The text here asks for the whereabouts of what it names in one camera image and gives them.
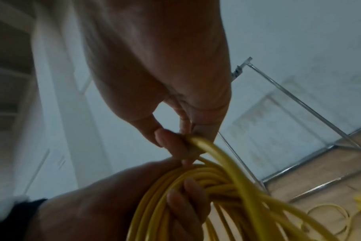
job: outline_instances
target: yellow extension cord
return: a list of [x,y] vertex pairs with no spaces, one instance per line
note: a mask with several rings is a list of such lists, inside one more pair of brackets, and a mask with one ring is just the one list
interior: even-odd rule
[[[235,161],[212,142],[195,136],[185,138],[209,153],[221,166],[200,157],[199,161],[204,164],[194,164],[190,169],[178,168],[163,175],[142,198],[133,216],[127,241],[169,240],[171,215],[166,204],[166,194],[172,188],[182,192],[184,180],[188,177],[192,177],[206,190],[230,241],[235,239],[222,210],[232,219],[242,240],[311,241],[306,232],[289,221],[285,215],[287,212],[302,220],[303,226],[308,224],[315,229],[322,235],[323,240],[338,241],[332,233],[306,213],[258,190]],[[339,206],[338,209],[347,218],[346,229],[341,232],[349,232],[351,218],[344,209]],[[206,220],[205,226],[210,241],[219,241],[209,219]]]

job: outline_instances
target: ceiling beam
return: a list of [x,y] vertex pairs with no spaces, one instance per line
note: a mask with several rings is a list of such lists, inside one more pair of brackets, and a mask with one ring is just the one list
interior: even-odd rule
[[30,79],[32,77],[32,75],[28,72],[6,66],[0,66],[0,74],[17,77],[17,78],[23,78],[23,79]]
[[31,33],[34,25],[34,19],[30,15],[1,0],[0,21],[27,33]]
[[0,116],[17,116],[18,106],[14,104],[0,104]]

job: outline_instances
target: chrome pole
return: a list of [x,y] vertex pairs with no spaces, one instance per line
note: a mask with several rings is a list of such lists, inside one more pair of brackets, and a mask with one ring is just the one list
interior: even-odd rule
[[247,173],[249,174],[249,176],[251,176],[251,178],[254,180],[254,182],[259,185],[266,193],[269,194],[269,191],[267,190],[267,188],[265,187],[264,183],[262,181],[260,181],[259,179],[257,179],[257,177],[253,174],[253,172],[249,169],[249,167],[244,163],[244,161],[239,157],[239,155],[236,153],[236,151],[232,148],[232,146],[228,143],[228,141],[224,138],[224,136],[218,132],[218,135],[222,138],[222,140],[224,141],[224,143],[227,145],[227,147],[230,149],[230,151],[235,155],[235,157],[239,160],[239,162],[242,164],[242,166],[244,167],[244,169],[247,171]]
[[341,129],[339,129],[338,127],[336,127],[333,123],[331,123],[330,121],[328,121],[327,119],[325,119],[323,116],[321,116],[320,114],[318,114],[315,110],[313,110],[312,108],[310,108],[307,104],[305,104],[304,102],[302,102],[299,98],[297,98],[295,95],[293,95],[291,92],[289,92],[287,89],[285,89],[284,87],[282,87],[280,84],[278,84],[276,81],[274,81],[272,78],[270,78],[269,76],[267,76],[264,72],[262,72],[261,70],[259,70],[258,68],[256,68],[252,63],[248,62],[247,65],[252,68],[254,71],[256,71],[257,73],[259,73],[262,77],[264,77],[267,81],[269,81],[271,84],[273,84],[275,87],[277,87],[280,91],[282,91],[283,93],[285,93],[287,96],[289,96],[292,100],[294,100],[295,102],[297,102],[297,104],[299,104],[300,106],[302,106],[304,109],[306,109],[308,112],[310,112],[311,114],[313,114],[315,117],[317,117],[320,121],[322,121],[324,124],[326,124],[328,127],[330,127],[333,131],[335,131],[336,133],[338,133],[341,137],[343,137],[344,139],[346,139],[347,141],[349,141],[352,145],[356,146],[356,147],[361,147],[361,145],[359,145],[355,140],[353,140],[349,135],[347,135],[345,132],[343,132]]

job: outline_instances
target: white column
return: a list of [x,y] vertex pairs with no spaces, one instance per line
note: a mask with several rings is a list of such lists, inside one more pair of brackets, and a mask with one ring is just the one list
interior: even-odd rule
[[112,174],[93,117],[78,91],[73,66],[50,13],[36,5],[32,49],[51,148],[71,161],[79,187]]
[[0,133],[0,201],[13,196],[14,173],[12,137],[9,132]]

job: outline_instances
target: metal frame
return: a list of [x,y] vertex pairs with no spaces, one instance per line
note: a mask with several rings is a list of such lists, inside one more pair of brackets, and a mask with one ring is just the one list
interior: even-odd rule
[[[338,133],[342,139],[341,140],[347,140],[349,143],[351,143],[351,146],[349,145],[344,145],[344,144],[339,144],[337,142],[334,142],[333,144],[327,146],[326,148],[320,149],[314,153],[312,153],[311,155],[301,159],[298,163],[287,167],[269,177],[266,177],[263,180],[259,180],[255,177],[255,175],[253,174],[253,172],[247,167],[247,165],[244,163],[244,161],[239,157],[239,155],[235,152],[235,150],[231,147],[231,145],[226,141],[226,139],[222,136],[222,134],[219,132],[219,136],[222,138],[222,140],[224,141],[224,143],[228,146],[228,148],[232,151],[232,153],[236,156],[236,158],[240,161],[240,163],[243,165],[244,169],[249,173],[249,175],[251,176],[251,178],[254,179],[255,183],[258,184],[261,188],[263,188],[267,193],[268,190],[266,188],[266,183],[274,180],[276,178],[279,178],[283,175],[285,175],[286,173],[295,170],[296,168],[304,165],[305,163],[309,162],[310,160],[317,158],[320,155],[323,155],[325,153],[327,153],[330,150],[333,150],[335,148],[347,148],[347,149],[351,149],[351,150],[355,150],[355,151],[361,151],[361,145],[359,143],[357,143],[355,140],[353,140],[351,138],[352,135],[358,133],[361,131],[361,128],[359,130],[356,130],[355,132],[351,133],[350,135],[346,134],[345,132],[343,132],[341,129],[339,129],[337,126],[335,126],[333,123],[331,123],[330,121],[328,121],[326,118],[324,118],[323,116],[321,116],[318,112],[316,112],[315,110],[313,110],[310,106],[308,106],[306,103],[304,103],[303,101],[301,101],[299,98],[297,98],[295,95],[293,95],[291,92],[289,92],[288,90],[286,90],[282,85],[278,84],[275,80],[273,80],[272,78],[270,78],[269,76],[267,76],[264,72],[262,72],[261,70],[259,70],[257,67],[255,67],[252,63],[251,63],[252,58],[249,57],[246,61],[244,61],[244,63],[240,66],[237,66],[235,72],[232,73],[232,81],[234,81],[239,75],[242,74],[242,69],[245,66],[250,67],[251,69],[253,69],[254,71],[256,71],[259,75],[261,75],[262,77],[264,77],[268,82],[270,82],[272,85],[274,85],[276,88],[278,88],[280,91],[282,91],[284,94],[286,94],[288,97],[290,97],[292,100],[294,100],[297,104],[299,104],[300,106],[302,106],[304,109],[306,109],[308,112],[310,112],[312,115],[314,115],[317,119],[319,119],[320,121],[322,121],[325,125],[327,125],[329,128],[331,128],[333,131],[335,131],[336,133]],[[328,181],[324,184],[318,185],[300,195],[297,195],[296,197],[292,198],[289,202],[295,202],[297,200],[301,200],[307,196],[310,196],[320,190],[323,190],[329,186],[332,186],[336,183],[339,183],[340,181],[343,181],[347,178],[350,178],[354,175],[360,174],[361,170],[356,170],[350,173],[347,173],[341,177],[338,177],[334,180]]]

